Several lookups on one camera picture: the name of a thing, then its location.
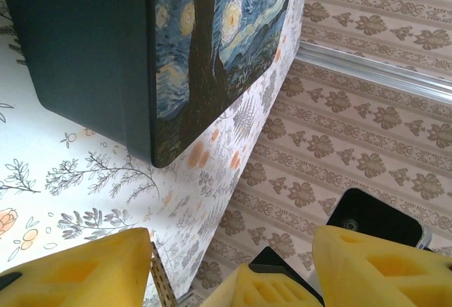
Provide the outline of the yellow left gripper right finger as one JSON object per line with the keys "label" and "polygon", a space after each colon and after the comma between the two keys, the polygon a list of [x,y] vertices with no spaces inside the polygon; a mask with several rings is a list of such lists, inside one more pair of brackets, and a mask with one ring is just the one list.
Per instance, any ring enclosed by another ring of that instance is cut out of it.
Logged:
{"label": "yellow left gripper right finger", "polygon": [[333,226],[313,260],[326,306],[451,306],[451,258]]}

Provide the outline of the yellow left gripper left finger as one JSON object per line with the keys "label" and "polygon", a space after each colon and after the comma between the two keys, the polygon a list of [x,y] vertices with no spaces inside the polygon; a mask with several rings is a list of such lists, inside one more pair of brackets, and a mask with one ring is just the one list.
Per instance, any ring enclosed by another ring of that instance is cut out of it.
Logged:
{"label": "yellow left gripper left finger", "polygon": [[1,273],[2,306],[141,306],[150,272],[146,228],[133,228]]}

